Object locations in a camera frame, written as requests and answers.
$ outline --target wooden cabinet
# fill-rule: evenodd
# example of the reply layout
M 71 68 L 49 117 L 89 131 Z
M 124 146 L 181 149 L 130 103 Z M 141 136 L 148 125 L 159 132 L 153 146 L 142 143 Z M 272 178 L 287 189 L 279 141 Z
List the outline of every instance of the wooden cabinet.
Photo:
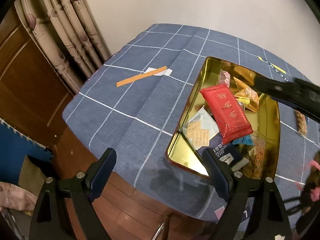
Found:
M 14 7 L 0 24 L 0 117 L 50 148 L 73 95 L 22 26 Z

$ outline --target red snack package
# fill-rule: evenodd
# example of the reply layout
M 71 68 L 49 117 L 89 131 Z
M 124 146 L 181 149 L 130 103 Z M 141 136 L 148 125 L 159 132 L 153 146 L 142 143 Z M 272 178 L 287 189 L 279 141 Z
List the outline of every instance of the red snack package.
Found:
M 253 133 L 251 124 L 226 84 L 200 89 L 222 135 L 222 143 Z

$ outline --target table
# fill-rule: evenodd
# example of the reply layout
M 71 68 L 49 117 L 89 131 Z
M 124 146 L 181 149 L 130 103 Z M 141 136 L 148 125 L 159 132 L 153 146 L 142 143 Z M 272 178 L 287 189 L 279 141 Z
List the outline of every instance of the table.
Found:
M 164 155 L 207 56 L 282 80 L 260 56 L 285 70 L 289 81 L 292 77 L 308 80 L 289 63 L 240 38 L 193 26 L 154 24 L 104 63 L 67 105 L 63 119 L 97 158 L 107 147 L 114 148 L 114 171 L 140 191 L 189 216 L 218 221 L 215 211 L 226 203 L 214 187 L 171 165 Z M 162 66 L 172 73 L 116 87 L 120 80 Z M 299 136 L 293 110 L 280 103 L 279 110 L 281 142 L 275 182 L 286 199 L 299 194 L 295 182 L 304 182 L 308 176 L 307 163 L 319 148 L 319 133 L 318 124 L 310 120 L 307 138 Z M 291 226 L 299 216 L 289 218 Z

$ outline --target metal screw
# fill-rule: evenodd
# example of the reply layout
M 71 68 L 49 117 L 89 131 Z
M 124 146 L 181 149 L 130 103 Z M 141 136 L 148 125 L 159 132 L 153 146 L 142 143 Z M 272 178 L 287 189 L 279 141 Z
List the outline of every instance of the metal screw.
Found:
M 275 86 L 275 90 L 282 91 L 282 87 Z
M 81 178 L 83 178 L 84 176 L 85 176 L 85 173 L 84 173 L 83 171 L 80 171 L 80 172 L 77 173 L 77 178 L 78 178 L 78 179 L 81 179 Z
M 242 173 L 240 171 L 235 171 L 234 175 L 237 177 L 237 178 L 241 178 L 242 177 Z
M 272 182 L 273 182 L 273 179 L 270 178 L 270 177 L 266 177 L 266 181 L 269 182 L 269 183 L 272 183 Z
M 53 182 L 53 177 L 47 177 L 47 179 L 45 180 L 46 183 L 51 183 Z

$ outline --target patterned curtain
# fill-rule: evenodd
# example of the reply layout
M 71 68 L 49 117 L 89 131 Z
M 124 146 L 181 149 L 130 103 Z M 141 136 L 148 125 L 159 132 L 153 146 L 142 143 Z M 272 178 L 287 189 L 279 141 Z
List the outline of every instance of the patterned curtain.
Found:
M 109 58 L 83 0 L 16 0 L 14 5 L 33 41 L 74 93 Z

